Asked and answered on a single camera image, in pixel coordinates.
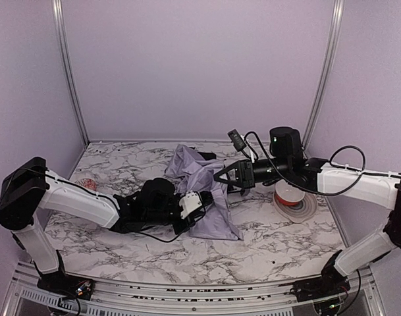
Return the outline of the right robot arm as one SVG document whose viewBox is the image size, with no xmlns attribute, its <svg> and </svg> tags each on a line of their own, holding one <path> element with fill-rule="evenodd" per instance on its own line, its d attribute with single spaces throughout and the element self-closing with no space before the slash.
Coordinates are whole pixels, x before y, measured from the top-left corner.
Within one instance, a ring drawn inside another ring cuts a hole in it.
<svg viewBox="0 0 401 316">
<path fill-rule="evenodd" d="M 333 295 L 342 290 L 347 278 L 360 267 L 401 249 L 401 172 L 366 170 L 338 165 L 332 159 L 305 158 L 300 133 L 288 126 L 269 131 L 270 146 L 264 159 L 239 160 L 214 174 L 217 182 L 240 189 L 257 183 L 275 184 L 279 180 L 305 193 L 320 196 L 346 196 L 368 201 L 390 211 L 387 223 L 352 246 L 336 252 L 317 278 L 293 286 L 298 300 Z"/>
</svg>

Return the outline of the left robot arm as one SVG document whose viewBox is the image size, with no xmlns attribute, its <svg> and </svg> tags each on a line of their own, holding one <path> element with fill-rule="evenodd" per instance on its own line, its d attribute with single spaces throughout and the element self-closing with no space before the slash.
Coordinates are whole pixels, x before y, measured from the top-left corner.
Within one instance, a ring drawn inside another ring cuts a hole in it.
<svg viewBox="0 0 401 316">
<path fill-rule="evenodd" d="M 164 178 L 146 181 L 129 196 L 101 194 L 60 177 L 47 168 L 45 159 L 34 157 L 4 179 L 0 225 L 32 258 L 40 276 L 38 288 L 71 300 L 89 300 L 94 281 L 66 273 L 61 254 L 38 221 L 38 209 L 79 217 L 119 234 L 145 234 L 155 226 L 170 225 L 179 237 L 203 219 L 212 203 L 211 192 L 178 194 Z"/>
</svg>

